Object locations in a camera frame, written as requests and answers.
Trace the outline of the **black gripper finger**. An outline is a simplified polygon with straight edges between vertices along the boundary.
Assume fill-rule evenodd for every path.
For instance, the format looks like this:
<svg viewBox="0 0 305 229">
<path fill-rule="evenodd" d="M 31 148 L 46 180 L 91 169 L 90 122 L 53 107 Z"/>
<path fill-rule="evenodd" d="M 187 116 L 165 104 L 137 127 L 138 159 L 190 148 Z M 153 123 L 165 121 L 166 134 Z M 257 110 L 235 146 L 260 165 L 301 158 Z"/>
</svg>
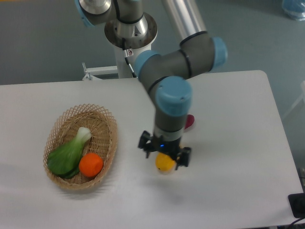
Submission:
<svg viewBox="0 0 305 229">
<path fill-rule="evenodd" d="M 143 131 L 139 139 L 138 148 L 146 153 L 146 158 L 149 158 L 150 153 L 153 151 L 152 138 L 149 132 Z"/>
<path fill-rule="evenodd" d="M 188 167 L 191 160 L 192 149 L 190 147 L 183 147 L 180 149 L 180 152 L 177 154 L 176 158 L 176 167 L 175 170 L 178 170 L 179 167 Z"/>
</svg>

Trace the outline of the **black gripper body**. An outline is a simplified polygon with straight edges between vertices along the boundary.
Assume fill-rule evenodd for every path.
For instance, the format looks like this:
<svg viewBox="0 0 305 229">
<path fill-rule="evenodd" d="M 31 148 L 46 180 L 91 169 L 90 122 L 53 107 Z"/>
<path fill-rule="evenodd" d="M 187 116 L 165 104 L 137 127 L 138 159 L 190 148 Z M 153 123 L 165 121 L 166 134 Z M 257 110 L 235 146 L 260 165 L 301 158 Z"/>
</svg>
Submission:
<svg viewBox="0 0 305 229">
<path fill-rule="evenodd" d="M 174 141 L 165 141 L 163 138 L 157 138 L 153 135 L 150 139 L 150 152 L 161 152 L 168 155 L 172 160 L 178 160 L 181 157 L 181 139 L 182 137 Z"/>
</svg>

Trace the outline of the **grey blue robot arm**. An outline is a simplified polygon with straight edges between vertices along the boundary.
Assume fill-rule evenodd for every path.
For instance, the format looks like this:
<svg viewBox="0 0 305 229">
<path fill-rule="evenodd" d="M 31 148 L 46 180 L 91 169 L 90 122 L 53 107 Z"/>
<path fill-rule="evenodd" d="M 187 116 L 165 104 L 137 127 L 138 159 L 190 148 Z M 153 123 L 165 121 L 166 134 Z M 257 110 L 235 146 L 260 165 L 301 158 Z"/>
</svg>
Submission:
<svg viewBox="0 0 305 229">
<path fill-rule="evenodd" d="M 138 147 L 146 154 L 163 153 L 177 167 L 187 167 L 192 150 L 180 142 L 193 95 L 188 79 L 226 62 L 224 41 L 209 36 L 194 0 L 163 1 L 180 46 L 167 55 L 151 49 L 158 29 L 142 1 L 77 0 L 75 5 L 86 26 L 105 25 L 106 38 L 119 50 L 118 75 L 137 78 L 155 107 L 153 132 L 144 131 Z"/>
</svg>

